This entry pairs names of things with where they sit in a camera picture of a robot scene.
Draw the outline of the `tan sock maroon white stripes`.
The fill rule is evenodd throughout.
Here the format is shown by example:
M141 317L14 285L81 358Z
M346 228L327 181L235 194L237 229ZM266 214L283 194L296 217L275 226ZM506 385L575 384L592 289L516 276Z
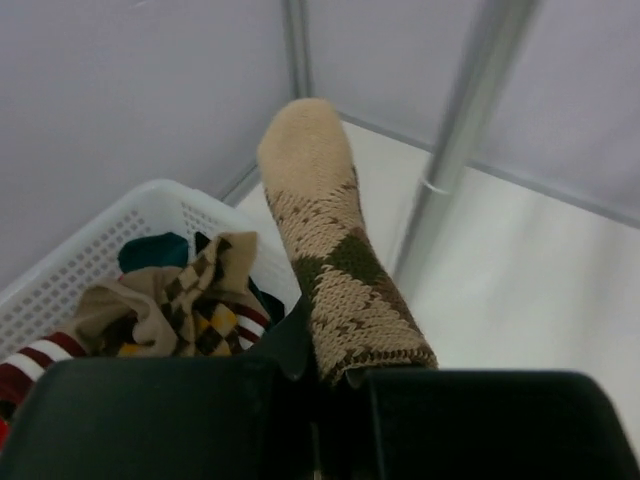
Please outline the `tan sock maroon white stripes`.
M20 405L57 362L91 356L168 356L177 335L157 301L118 281L102 281L81 298L71 321L1 362L1 403Z

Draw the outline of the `brown tan argyle sock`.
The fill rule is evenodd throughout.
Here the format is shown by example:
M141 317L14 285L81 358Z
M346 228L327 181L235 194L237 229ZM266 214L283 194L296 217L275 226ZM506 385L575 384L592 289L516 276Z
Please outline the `brown tan argyle sock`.
M271 315L250 277L257 256L255 232L198 232L196 254L185 238L166 233L125 244L118 253L123 280L159 273L158 305L177 335L177 357L226 357L250 350L271 326Z

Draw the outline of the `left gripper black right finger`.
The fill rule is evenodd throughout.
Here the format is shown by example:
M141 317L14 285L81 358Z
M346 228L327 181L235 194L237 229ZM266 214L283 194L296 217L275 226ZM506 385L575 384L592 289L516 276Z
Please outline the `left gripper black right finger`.
M389 368L341 388L324 479L635 479L616 410L572 371Z

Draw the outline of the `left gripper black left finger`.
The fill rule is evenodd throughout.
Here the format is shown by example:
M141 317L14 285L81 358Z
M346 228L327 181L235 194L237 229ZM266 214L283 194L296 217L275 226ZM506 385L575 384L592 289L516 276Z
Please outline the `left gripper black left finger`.
M314 479L308 304L250 351L49 369L18 409L5 479Z

